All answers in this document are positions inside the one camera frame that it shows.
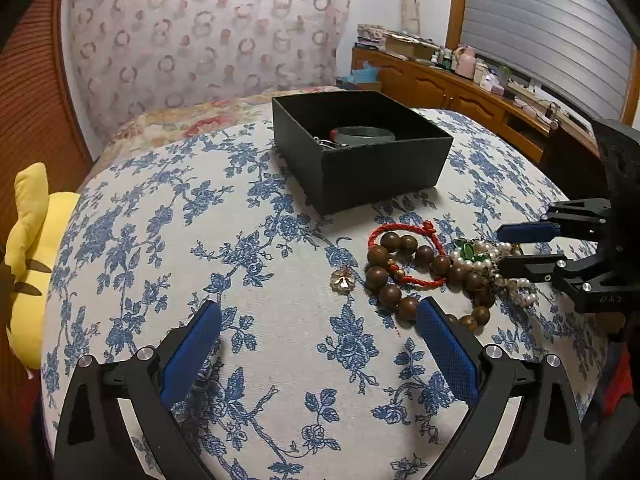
yellow plush toy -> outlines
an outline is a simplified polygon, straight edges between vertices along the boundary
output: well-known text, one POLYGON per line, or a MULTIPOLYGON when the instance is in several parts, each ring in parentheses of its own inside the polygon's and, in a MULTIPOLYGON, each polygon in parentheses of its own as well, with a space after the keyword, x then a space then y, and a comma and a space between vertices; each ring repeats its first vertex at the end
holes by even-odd
POLYGON ((4 256, 15 278, 6 334, 16 357, 37 370, 51 269, 80 196, 71 192, 50 195, 47 170, 41 162, 18 173, 14 189, 18 221, 9 233, 4 256))

open black box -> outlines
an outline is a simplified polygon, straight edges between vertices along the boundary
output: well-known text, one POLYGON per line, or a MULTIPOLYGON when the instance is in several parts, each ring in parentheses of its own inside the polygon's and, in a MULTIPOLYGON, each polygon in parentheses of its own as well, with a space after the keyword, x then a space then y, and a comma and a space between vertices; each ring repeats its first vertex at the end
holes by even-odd
POLYGON ((435 186, 453 137, 378 92, 337 91, 273 98, 275 143, 320 214, 435 186), (339 126, 375 126, 394 142, 331 150, 339 126))

white fabric with blue flowers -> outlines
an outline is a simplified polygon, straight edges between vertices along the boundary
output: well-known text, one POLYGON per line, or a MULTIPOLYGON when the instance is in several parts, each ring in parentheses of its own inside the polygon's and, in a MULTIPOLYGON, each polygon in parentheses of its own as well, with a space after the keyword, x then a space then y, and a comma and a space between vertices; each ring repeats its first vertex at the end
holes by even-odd
MULTIPOLYGON (((261 109, 258 123, 158 148, 88 184, 46 310, 42 391, 51 449, 81 355, 126 360, 210 298, 223 309, 220 340, 173 411, 216 478, 420 479, 466 404, 452 396, 415 329, 364 291, 368 235, 386 222, 431 220, 452 248, 456 238, 492 238, 505 222, 535 220, 564 197, 469 118, 420 110, 454 136, 438 185, 321 217, 274 149, 271 105, 261 109), (344 265, 358 280, 348 296, 328 283, 344 265)), ((575 258, 594 247, 565 239, 527 247, 558 249, 575 258)), ((468 298, 444 287, 405 293, 432 294, 456 316, 471 311, 468 298)), ((558 354, 582 415, 606 341, 567 297, 546 285, 539 296, 525 310, 498 302, 478 338, 514 358, 558 354)), ((122 406, 143 466, 161 478, 130 406, 122 406)), ((500 427, 478 474, 495 466, 509 430, 508 422, 500 427)))

blue gripper pad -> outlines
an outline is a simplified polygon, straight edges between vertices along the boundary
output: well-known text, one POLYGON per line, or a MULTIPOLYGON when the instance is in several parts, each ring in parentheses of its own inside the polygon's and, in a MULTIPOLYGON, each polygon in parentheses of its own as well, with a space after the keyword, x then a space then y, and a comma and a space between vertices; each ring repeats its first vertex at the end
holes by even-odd
POLYGON ((430 300, 425 298, 418 304, 418 333, 427 343, 454 397, 471 407, 480 395, 478 372, 430 300))
POLYGON ((560 236, 560 226, 553 222, 504 224, 498 227, 495 236, 499 242, 510 242, 512 244, 550 242, 556 236, 560 236))
POLYGON ((207 301, 200 308, 204 312, 193 326, 189 323, 185 327, 189 332, 164 367, 160 399, 168 409, 187 396, 203 362, 220 337, 220 306, 207 301))

silver bolt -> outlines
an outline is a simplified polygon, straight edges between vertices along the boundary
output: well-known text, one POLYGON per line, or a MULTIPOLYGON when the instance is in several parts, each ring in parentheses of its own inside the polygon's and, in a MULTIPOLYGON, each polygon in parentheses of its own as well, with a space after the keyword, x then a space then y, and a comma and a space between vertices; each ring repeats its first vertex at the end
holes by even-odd
POLYGON ((560 358, 557 355, 549 354, 546 356, 546 362, 549 363, 553 368, 558 368, 560 366, 560 358))
POLYGON ((147 361, 154 355, 154 349, 151 346, 145 346, 136 352, 136 357, 141 361, 147 361))
POLYGON ((89 354, 83 355, 81 358, 78 359, 78 366, 81 368, 87 368, 88 365, 91 364, 91 361, 93 361, 94 358, 91 357, 89 354))
POLYGON ((502 357, 502 348, 496 345, 489 345, 484 349, 491 359, 500 359, 502 357))

